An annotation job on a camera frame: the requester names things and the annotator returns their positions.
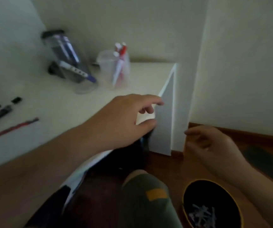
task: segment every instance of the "desk leg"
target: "desk leg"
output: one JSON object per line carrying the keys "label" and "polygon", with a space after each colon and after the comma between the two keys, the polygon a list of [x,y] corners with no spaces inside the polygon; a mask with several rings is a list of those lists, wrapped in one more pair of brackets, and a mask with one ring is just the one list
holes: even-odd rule
{"label": "desk leg", "polygon": [[165,155],[171,155],[171,130],[173,117],[173,80],[172,73],[169,83],[162,95],[165,105],[156,107],[157,127],[149,138],[149,150]]}

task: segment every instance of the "orange patch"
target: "orange patch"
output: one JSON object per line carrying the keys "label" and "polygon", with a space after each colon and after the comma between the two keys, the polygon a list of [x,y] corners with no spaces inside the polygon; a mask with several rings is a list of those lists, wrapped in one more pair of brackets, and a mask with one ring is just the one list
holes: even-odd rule
{"label": "orange patch", "polygon": [[148,200],[151,202],[156,199],[166,199],[168,198],[167,193],[162,188],[152,189],[146,192]]}

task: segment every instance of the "green shorts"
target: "green shorts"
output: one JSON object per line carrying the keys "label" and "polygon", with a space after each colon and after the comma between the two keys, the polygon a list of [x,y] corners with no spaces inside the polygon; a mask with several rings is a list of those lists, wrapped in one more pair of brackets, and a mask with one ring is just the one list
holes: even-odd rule
{"label": "green shorts", "polygon": [[132,178],[122,189],[118,228],[182,228],[168,187],[151,174]]}

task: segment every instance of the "wall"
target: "wall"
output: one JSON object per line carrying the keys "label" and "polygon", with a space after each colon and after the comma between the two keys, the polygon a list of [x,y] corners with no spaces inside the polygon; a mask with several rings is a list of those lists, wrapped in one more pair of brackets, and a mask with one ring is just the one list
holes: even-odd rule
{"label": "wall", "polygon": [[273,135],[273,0],[210,0],[191,122]]}
{"label": "wall", "polygon": [[40,32],[45,30],[30,0],[0,0],[0,103],[25,88],[27,76],[47,66]]}
{"label": "wall", "polygon": [[48,29],[83,56],[126,42],[134,61],[179,62],[172,149],[183,150],[207,0],[33,0]]}

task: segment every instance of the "person's left hand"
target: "person's left hand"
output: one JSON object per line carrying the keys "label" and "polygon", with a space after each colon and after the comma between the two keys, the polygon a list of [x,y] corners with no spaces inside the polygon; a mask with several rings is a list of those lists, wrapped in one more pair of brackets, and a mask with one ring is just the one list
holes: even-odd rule
{"label": "person's left hand", "polygon": [[157,124],[155,119],[136,125],[138,112],[152,114],[152,104],[163,105],[155,95],[130,94],[117,96],[100,111],[76,129],[86,146],[97,151],[125,147],[150,132]]}

